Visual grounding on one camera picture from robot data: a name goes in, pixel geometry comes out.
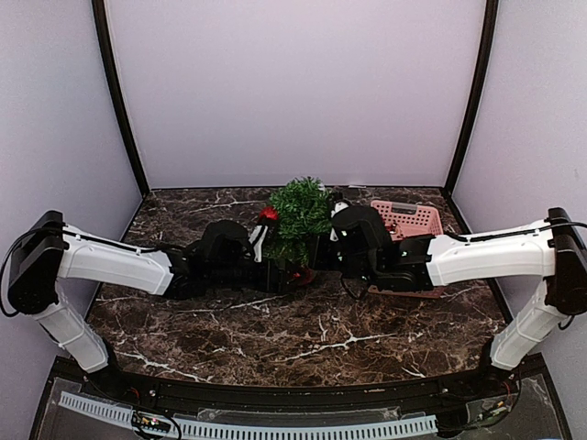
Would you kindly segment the red ball ornament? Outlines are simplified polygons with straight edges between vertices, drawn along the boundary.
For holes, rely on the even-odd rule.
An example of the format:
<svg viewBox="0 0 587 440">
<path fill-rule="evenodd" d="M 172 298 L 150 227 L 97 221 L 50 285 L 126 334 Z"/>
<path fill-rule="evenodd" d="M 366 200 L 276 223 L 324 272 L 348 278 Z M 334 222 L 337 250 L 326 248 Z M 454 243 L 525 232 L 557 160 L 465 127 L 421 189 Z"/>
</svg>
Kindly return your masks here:
<svg viewBox="0 0 587 440">
<path fill-rule="evenodd" d="M 279 220 L 279 213 L 278 211 L 272 206 L 264 207 L 259 214 L 259 221 L 278 221 Z"/>
<path fill-rule="evenodd" d="M 315 276 L 316 274 L 312 269 L 300 268 L 297 272 L 293 274 L 292 282 L 294 282 L 297 285 L 306 285 L 312 282 Z"/>
</svg>

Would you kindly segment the small green christmas tree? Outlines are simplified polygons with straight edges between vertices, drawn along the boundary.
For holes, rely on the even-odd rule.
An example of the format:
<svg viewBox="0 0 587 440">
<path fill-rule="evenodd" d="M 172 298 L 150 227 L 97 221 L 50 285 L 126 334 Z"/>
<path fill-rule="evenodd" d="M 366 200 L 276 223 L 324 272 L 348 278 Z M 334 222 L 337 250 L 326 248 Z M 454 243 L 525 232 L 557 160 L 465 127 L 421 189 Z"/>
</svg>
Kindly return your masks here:
<svg viewBox="0 0 587 440">
<path fill-rule="evenodd" d="M 270 259 L 308 266 L 309 243 L 331 230 L 330 191 L 320 179 L 296 178 L 274 191 L 270 207 L 278 215 L 274 238 L 263 246 Z"/>
</svg>

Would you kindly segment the pink plastic basket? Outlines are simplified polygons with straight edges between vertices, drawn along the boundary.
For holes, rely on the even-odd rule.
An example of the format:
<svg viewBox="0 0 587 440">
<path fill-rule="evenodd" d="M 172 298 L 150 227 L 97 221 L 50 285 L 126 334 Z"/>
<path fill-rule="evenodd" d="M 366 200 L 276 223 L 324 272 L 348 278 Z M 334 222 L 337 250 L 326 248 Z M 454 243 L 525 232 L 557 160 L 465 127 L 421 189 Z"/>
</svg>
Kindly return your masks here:
<svg viewBox="0 0 587 440">
<path fill-rule="evenodd" d="M 377 199 L 371 201 L 371 207 L 378 211 L 392 241 L 444 234 L 440 216 L 435 207 Z"/>
</svg>

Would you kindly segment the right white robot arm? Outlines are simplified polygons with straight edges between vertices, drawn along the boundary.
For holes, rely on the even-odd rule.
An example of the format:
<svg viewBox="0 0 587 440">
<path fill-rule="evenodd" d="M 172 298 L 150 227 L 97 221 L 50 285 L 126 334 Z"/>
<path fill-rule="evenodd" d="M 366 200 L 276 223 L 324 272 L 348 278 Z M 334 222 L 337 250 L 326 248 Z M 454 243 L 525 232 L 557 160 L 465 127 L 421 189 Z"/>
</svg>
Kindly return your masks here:
<svg viewBox="0 0 587 440">
<path fill-rule="evenodd" d="M 309 244 L 309 266 L 364 279 L 381 291 L 427 292 L 462 281 L 534 276 L 536 290 L 489 344 L 489 362 L 469 375 L 468 389 L 490 396 L 504 371 L 565 319 L 586 311 L 585 225 L 551 208 L 543 220 L 472 235 L 419 235 L 394 240 L 373 207 L 343 205 L 330 232 Z"/>
</svg>

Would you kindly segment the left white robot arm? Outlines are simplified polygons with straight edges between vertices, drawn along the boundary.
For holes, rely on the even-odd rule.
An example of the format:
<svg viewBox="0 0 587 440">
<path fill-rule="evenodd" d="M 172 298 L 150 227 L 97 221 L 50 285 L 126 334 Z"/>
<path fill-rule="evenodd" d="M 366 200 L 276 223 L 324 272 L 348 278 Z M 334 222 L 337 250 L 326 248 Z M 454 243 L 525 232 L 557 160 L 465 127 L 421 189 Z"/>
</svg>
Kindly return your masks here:
<svg viewBox="0 0 587 440">
<path fill-rule="evenodd" d="M 60 279 L 119 285 L 173 300 L 191 299 L 214 289 L 281 293 L 303 278 L 300 266 L 265 255 L 263 246 L 276 227 L 261 219 L 252 231 L 230 220 L 210 223 L 203 235 L 181 247 L 138 247 L 91 235 L 48 211 L 6 252 L 1 282 L 7 317 L 32 317 L 87 373 L 110 400 L 129 392 L 106 341 L 71 307 Z"/>
</svg>

